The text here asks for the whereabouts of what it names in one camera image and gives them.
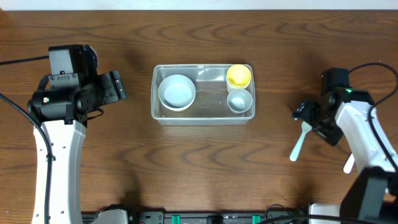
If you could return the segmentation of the pale green plastic spoon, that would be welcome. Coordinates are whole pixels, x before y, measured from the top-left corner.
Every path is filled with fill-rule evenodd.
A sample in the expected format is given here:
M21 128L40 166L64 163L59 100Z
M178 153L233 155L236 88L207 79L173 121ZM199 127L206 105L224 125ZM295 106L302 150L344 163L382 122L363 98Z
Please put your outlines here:
M307 135L308 132L310 132L312 130L312 126L310 124L308 124L307 122L303 121L302 122L302 133L299 137L299 139L297 140L294 148L292 149L292 152L290 153L289 159L292 162L295 162L298 159L298 156L300 154L304 139Z

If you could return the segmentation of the white plastic fork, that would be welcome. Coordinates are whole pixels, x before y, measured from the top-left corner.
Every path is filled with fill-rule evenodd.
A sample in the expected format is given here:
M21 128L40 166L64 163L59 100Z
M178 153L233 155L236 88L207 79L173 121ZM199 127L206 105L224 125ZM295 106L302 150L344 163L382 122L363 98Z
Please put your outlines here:
M345 174L349 174L353 170L354 163L355 163L354 156L353 156L353 154L350 154L345 165L343 166L343 172Z

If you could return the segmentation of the grey cup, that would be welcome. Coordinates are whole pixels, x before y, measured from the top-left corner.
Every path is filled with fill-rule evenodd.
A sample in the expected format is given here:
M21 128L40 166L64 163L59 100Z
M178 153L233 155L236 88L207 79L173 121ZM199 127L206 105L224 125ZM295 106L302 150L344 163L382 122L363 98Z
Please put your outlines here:
M234 89L228 94L227 105L233 113L244 113L252 104L252 95L245 89Z

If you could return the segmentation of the yellow cup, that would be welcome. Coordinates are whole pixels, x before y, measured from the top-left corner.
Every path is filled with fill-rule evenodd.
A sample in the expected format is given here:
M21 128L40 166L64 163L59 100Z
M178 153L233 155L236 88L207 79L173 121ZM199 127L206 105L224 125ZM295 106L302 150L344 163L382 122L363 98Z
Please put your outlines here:
M252 80L250 69L245 65L232 65L226 73L226 82L229 88L247 88Z

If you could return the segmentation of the white cup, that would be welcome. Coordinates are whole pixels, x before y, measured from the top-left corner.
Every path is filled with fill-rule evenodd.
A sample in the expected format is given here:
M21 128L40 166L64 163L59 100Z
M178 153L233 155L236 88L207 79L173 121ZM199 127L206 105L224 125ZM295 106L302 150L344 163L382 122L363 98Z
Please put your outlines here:
M230 93L231 91L233 91L235 89L241 89L240 86L236 86L236 85L230 83L229 81L226 82L226 86L227 86L228 93Z

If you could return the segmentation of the grey bowl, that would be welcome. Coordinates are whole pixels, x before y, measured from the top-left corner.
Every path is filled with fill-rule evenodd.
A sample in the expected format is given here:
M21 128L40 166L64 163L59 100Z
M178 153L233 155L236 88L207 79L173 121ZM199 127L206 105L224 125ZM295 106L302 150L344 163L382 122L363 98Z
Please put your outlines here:
M171 75L160 83L158 96L161 103L185 106L194 102L196 88L188 77L184 75Z

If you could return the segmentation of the white bowl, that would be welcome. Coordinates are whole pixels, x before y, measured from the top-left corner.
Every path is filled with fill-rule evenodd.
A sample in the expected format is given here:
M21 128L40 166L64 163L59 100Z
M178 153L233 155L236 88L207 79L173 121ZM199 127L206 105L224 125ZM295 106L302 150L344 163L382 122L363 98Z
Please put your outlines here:
M168 110L175 111L175 112L181 112L187 110L192 104L189 103L185 106L175 106L175 105L170 105L168 103L162 103L162 106L167 108Z

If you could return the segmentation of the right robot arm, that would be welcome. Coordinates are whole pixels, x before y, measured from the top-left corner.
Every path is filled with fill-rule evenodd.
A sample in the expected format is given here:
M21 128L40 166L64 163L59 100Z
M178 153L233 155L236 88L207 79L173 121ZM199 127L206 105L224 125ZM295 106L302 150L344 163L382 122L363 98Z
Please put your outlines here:
M377 118L375 102L368 91L351 88L351 70L331 68L322 73L322 102L305 100L293 112L302 120L302 133L290 153L295 162L310 131L334 146L346 138L351 155L345 172L355 166L358 177L341 203L313 203L307 223L397 223L397 153Z

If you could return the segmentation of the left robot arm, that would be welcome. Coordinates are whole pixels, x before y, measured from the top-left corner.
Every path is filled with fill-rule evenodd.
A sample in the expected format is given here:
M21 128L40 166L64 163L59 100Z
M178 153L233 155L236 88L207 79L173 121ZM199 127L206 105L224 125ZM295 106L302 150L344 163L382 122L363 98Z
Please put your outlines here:
M49 47L50 74L28 102L34 120L37 177L32 223L82 223L80 161L89 113L123 100L117 70L98 74L89 45Z

